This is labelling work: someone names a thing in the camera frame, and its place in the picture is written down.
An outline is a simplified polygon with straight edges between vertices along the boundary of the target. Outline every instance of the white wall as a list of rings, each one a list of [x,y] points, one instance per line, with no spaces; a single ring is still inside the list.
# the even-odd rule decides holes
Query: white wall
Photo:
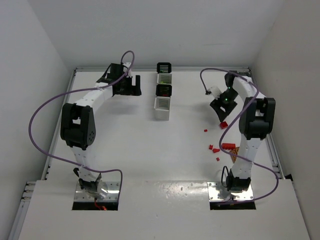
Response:
[[[38,180],[46,157],[31,144],[32,113],[67,88],[71,75],[27,0],[0,1],[0,239],[7,239],[26,181]],[[34,136],[48,150],[62,99],[44,109]]]
[[[64,62],[107,66],[252,64],[284,0],[28,0]]]
[[[258,86],[276,100],[272,133],[312,239],[320,236],[319,13],[319,0],[287,0],[253,66]]]

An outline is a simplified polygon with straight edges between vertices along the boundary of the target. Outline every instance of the red object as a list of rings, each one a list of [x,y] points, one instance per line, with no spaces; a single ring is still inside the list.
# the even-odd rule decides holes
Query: red object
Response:
[[[221,146],[225,150],[233,150],[236,148],[236,144],[234,144],[234,143],[222,143]]]
[[[226,129],[228,127],[228,123],[226,121],[223,121],[220,123],[220,128],[221,129]]]

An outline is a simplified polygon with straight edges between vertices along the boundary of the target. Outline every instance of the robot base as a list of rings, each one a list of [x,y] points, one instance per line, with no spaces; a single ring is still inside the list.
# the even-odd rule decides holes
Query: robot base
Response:
[[[247,202],[254,199],[254,193],[251,184],[247,191],[230,192],[227,188],[222,186],[221,182],[209,181],[207,182],[210,210],[255,210],[256,205],[254,201]],[[221,204],[223,202],[243,202],[237,204]]]
[[[106,193],[104,198],[96,200],[98,206],[104,206],[108,211],[118,210],[118,195],[120,182],[108,181],[104,182]],[[95,199],[89,195],[84,189],[80,188],[79,183],[76,185],[72,210],[100,210],[95,206]]]

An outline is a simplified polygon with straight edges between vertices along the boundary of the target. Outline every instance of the purple cable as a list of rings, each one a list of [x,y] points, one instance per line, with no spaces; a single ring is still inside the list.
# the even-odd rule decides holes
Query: purple cable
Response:
[[[129,51],[126,51],[122,57],[121,57],[121,62],[123,61],[124,57],[128,54],[128,53],[131,53],[132,54],[132,60],[131,60],[131,65],[128,67],[127,71],[121,75],[121,77],[119,77],[119,79],[117,79],[116,81],[106,85],[106,86],[103,86],[101,87],[101,89],[105,89],[105,88],[108,88],[108,87],[111,87],[112,85],[115,85],[117,84],[119,81],[121,81],[130,71],[130,69],[132,68],[132,66],[134,65],[134,62],[135,62],[135,53],[131,50]],[[71,161],[71,160],[68,160],[68,159],[65,159],[65,158],[62,158],[62,157],[59,157],[59,156],[55,156],[55,155],[52,155],[50,154],[49,152],[41,149],[35,142],[34,140],[34,137],[32,136],[32,123],[35,119],[35,116],[37,115],[37,113],[45,106],[47,105],[48,103],[52,102],[53,100],[57,99],[57,98],[60,98],[62,96],[65,96],[65,95],[68,95],[68,94],[73,94],[73,93],[77,93],[77,92],[84,92],[84,91],[92,91],[92,90],[98,90],[99,88],[97,87],[91,87],[91,88],[82,88],[82,89],[77,89],[77,90],[72,90],[72,91],[67,91],[67,92],[64,92],[64,93],[60,93],[59,95],[56,95],[52,98],[50,98],[49,100],[47,100],[46,102],[44,102],[40,107],[38,107],[37,110],[35,110],[35,112],[33,113],[31,119],[30,119],[30,122],[29,122],[29,127],[28,127],[28,132],[29,132],[29,138],[32,142],[32,144],[35,146],[36,149],[38,149],[41,153],[43,153],[44,155],[47,155],[48,157],[51,157],[53,159],[58,159],[58,160],[61,160],[61,161],[64,161],[66,163],[69,163],[69,164],[74,164],[74,165],[77,165],[79,167],[82,167],[82,165],[78,162],[75,162],[75,161]],[[120,193],[121,193],[121,188],[122,188],[122,182],[123,182],[123,173],[120,169],[111,169],[111,170],[95,170],[95,169],[91,169],[89,167],[86,167],[84,166],[83,167],[84,169],[87,169],[91,172],[94,172],[94,173],[101,173],[101,174],[104,174],[104,173],[111,173],[111,172],[119,172],[120,175],[121,175],[121,180],[120,180],[120,186],[119,186],[119,195],[118,195],[118,200],[117,200],[117,203],[119,203],[119,199],[120,199]]]
[[[228,74],[232,74],[232,75],[234,75],[234,76],[236,76],[236,77],[238,77],[238,78],[241,78],[242,80],[246,81],[247,83],[249,83],[250,85],[252,85],[252,86],[255,87],[255,89],[256,89],[256,93],[255,93],[255,95],[253,96],[253,98],[247,103],[247,105],[244,106],[244,108],[242,109],[242,111],[234,118],[234,120],[230,123],[230,125],[229,125],[229,126],[226,128],[226,130],[223,132],[223,134],[222,134],[222,136],[221,136],[221,138],[220,138],[220,140],[219,140],[219,148],[221,149],[222,152],[224,152],[225,154],[229,154],[230,156],[234,156],[234,157],[243,159],[243,160],[245,160],[245,161],[247,161],[247,162],[252,162],[252,161],[249,160],[248,158],[245,158],[245,157],[243,157],[243,156],[239,156],[239,155],[236,155],[236,154],[233,154],[233,153],[231,153],[231,152],[228,152],[228,151],[224,150],[224,149],[222,148],[222,141],[223,141],[224,137],[226,136],[227,132],[229,131],[229,129],[235,124],[235,122],[242,116],[242,114],[244,114],[244,112],[245,112],[245,111],[247,110],[247,108],[251,105],[251,103],[257,98],[257,96],[258,96],[258,94],[259,94],[259,90],[258,90],[258,88],[257,88],[257,86],[256,86],[255,84],[253,84],[252,82],[248,82],[248,80],[247,80],[246,78],[244,78],[243,76],[241,76],[241,75],[238,74],[238,73],[235,73],[235,72],[233,72],[233,71],[228,71],[228,70],[220,69],[220,68],[208,67],[208,68],[203,69],[203,70],[200,72],[200,79],[201,79],[201,81],[202,81],[202,83],[203,83],[203,85],[204,85],[204,89],[205,89],[206,91],[207,91],[207,88],[206,88],[205,83],[204,83],[204,80],[203,80],[203,78],[202,78],[202,73],[203,73],[204,71],[207,71],[207,70],[214,70],[214,71],[220,71],[220,72],[225,72],[225,73],[228,73]],[[270,172],[272,172],[272,173],[274,174],[275,179],[276,179],[275,187],[274,187],[270,192],[268,192],[267,194],[265,194],[265,195],[263,195],[263,196],[259,196],[259,197],[257,197],[257,198],[254,198],[254,199],[252,199],[252,200],[246,200],[246,201],[225,201],[225,202],[221,203],[221,205],[250,203],[250,202],[253,202],[253,201],[256,201],[256,200],[264,199],[264,198],[270,196],[271,194],[273,194],[273,193],[277,190],[277,188],[278,188],[278,186],[279,186],[279,177],[278,177],[278,175],[276,174],[276,172],[273,171],[273,170],[272,170],[271,168],[269,168],[269,167],[263,166],[263,165],[261,165],[261,164],[255,163],[255,162],[252,162],[252,163],[253,163],[254,165],[256,165],[256,166],[258,166],[258,167],[260,167],[260,168],[263,168],[263,169],[265,169],[265,170],[268,170],[268,171],[270,171]]]

